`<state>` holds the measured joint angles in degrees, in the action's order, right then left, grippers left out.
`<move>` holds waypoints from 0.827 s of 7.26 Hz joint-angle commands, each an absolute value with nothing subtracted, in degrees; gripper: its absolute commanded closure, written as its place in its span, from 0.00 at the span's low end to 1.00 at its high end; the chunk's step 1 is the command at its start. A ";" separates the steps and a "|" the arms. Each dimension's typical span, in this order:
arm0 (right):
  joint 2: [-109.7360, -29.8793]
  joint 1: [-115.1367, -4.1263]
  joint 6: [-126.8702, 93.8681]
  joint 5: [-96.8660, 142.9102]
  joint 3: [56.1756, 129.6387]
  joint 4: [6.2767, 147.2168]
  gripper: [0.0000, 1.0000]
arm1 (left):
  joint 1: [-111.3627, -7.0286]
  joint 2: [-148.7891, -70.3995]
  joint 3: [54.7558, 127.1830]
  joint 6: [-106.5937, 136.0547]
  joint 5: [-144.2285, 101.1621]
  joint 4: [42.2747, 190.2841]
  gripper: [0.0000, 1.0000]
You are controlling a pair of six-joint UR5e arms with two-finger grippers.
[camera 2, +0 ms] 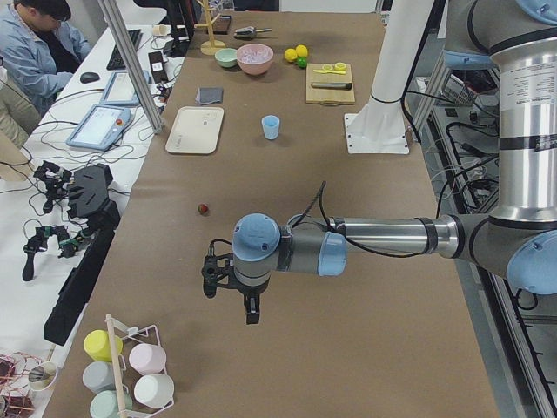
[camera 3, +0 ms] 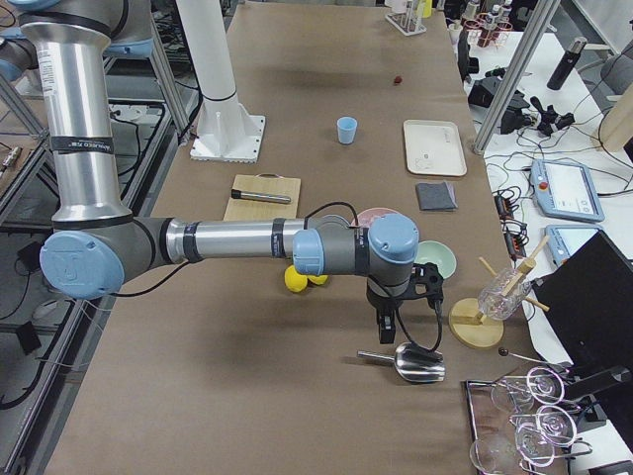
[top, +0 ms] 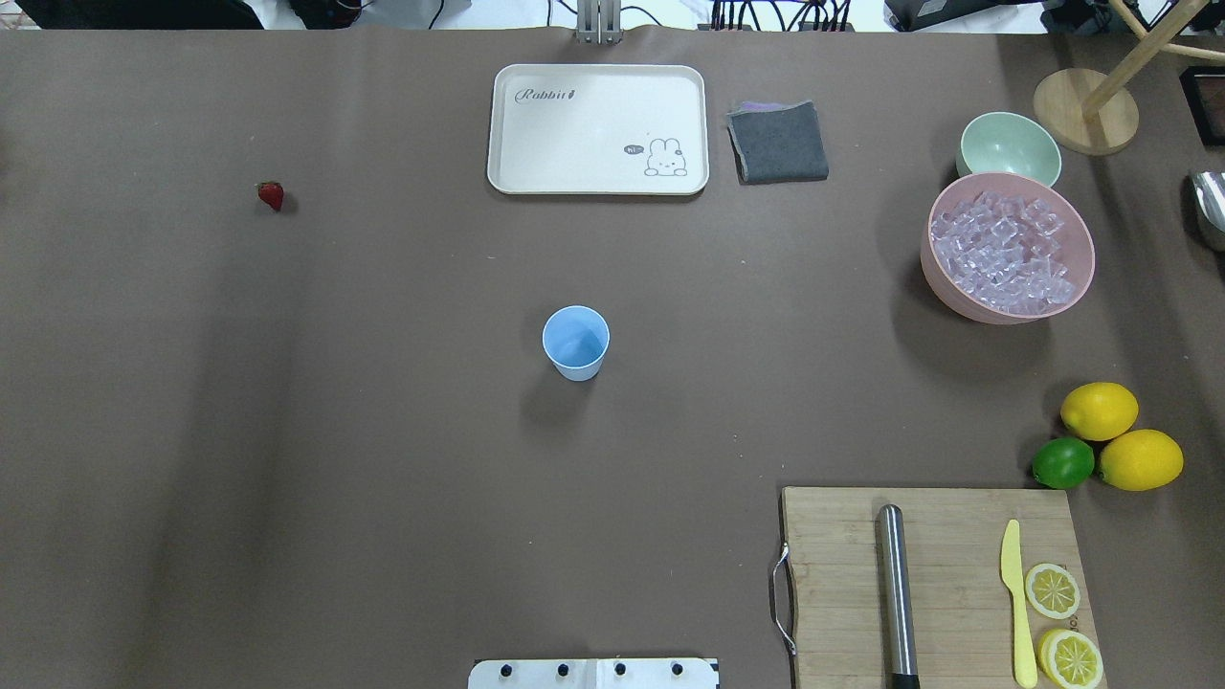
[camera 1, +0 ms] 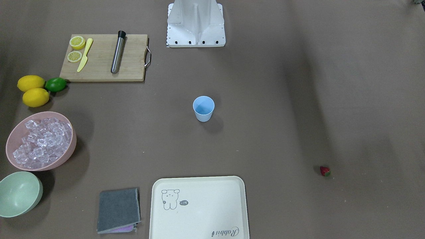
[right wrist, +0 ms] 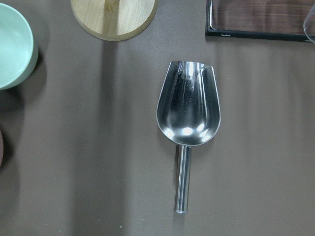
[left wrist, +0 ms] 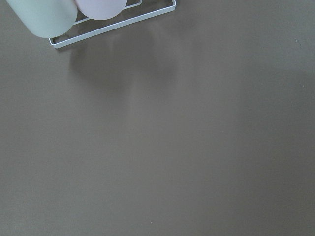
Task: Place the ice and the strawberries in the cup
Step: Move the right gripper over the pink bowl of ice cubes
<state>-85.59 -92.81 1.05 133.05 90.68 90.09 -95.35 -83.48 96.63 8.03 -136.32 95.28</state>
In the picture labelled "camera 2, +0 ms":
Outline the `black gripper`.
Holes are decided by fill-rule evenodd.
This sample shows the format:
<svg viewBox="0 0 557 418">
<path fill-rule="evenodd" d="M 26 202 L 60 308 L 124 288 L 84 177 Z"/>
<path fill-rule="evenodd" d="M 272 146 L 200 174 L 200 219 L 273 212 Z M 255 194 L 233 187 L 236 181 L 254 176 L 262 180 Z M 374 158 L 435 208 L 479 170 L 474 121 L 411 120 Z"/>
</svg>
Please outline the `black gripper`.
<svg viewBox="0 0 557 418">
<path fill-rule="evenodd" d="M 255 286 L 249 286 L 236 279 L 230 278 L 229 285 L 230 288 L 236 289 L 243 294 L 246 324 L 258 324 L 260 318 L 260 294 L 266 290 L 266 282 L 264 281 Z"/>
</svg>

